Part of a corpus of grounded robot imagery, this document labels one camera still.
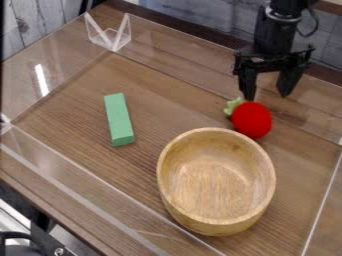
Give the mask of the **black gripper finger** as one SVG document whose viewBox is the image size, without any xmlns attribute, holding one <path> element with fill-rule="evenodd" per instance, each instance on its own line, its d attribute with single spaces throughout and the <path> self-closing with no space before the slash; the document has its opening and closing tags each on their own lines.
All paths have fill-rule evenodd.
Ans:
<svg viewBox="0 0 342 256">
<path fill-rule="evenodd" d="M 243 67 L 238 72 L 239 89 L 243 93 L 245 99 L 253 101 L 257 93 L 257 77 L 258 72 L 254 68 Z"/>
<path fill-rule="evenodd" d="M 277 81 L 277 89 L 282 97 L 287 97 L 302 78 L 302 75 L 309 67 L 307 63 L 291 66 L 281 64 L 278 67 L 279 76 Z"/>
</svg>

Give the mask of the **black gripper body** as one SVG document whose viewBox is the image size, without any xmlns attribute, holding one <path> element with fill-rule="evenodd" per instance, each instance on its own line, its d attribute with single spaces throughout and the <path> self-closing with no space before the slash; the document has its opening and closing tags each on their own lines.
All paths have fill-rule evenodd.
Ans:
<svg viewBox="0 0 342 256">
<path fill-rule="evenodd" d="M 235 53 L 233 72 L 238 75 L 243 67 L 258 73 L 279 71 L 281 64 L 309 64 L 314 47 L 294 45 L 302 12 L 315 15 L 310 6 L 261 6 L 254 29 L 254 44 Z"/>
</svg>

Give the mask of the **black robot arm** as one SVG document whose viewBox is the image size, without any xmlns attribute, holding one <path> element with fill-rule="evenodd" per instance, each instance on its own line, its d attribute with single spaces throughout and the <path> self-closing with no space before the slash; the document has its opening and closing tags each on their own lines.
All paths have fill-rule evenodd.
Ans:
<svg viewBox="0 0 342 256">
<path fill-rule="evenodd" d="M 259 6 L 254 43 L 235 53 L 233 74 L 246 100 L 257 94 L 259 73 L 278 72 L 277 88 L 287 97 L 310 66 L 311 44 L 294 45 L 295 34 L 310 37 L 319 27 L 313 5 L 319 0 L 269 0 Z"/>
</svg>

